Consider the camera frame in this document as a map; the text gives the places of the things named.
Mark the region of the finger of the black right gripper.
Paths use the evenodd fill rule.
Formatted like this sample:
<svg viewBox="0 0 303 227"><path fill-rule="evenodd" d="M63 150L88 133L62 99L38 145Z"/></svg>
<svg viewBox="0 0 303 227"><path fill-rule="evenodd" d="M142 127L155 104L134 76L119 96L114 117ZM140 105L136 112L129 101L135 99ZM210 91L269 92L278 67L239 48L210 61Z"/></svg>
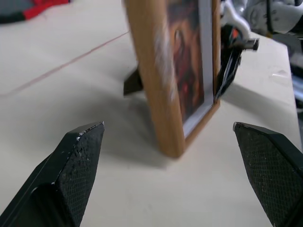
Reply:
<svg viewBox="0 0 303 227"><path fill-rule="evenodd" d="M215 99L219 99L228 89L235 78L241 62L241 49L223 48L221 51L221 68L217 77Z"/></svg>

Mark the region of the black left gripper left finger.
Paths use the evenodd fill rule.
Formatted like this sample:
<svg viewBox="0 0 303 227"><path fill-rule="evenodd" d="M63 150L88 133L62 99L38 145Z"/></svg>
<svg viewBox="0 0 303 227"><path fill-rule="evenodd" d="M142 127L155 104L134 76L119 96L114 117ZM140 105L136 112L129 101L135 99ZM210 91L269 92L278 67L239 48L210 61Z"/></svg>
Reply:
<svg viewBox="0 0 303 227"><path fill-rule="evenodd" d="M0 225L80 226L95 181L103 134L103 122L66 133L3 211Z"/></svg>

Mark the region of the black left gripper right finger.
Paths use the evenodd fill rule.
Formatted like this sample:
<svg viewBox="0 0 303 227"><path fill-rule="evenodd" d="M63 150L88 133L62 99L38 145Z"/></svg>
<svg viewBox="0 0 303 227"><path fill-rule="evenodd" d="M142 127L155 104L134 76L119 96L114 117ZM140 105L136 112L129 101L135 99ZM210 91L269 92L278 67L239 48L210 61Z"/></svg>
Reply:
<svg viewBox="0 0 303 227"><path fill-rule="evenodd" d="M303 154L283 134L235 122L250 185L274 227L303 225Z"/></svg>

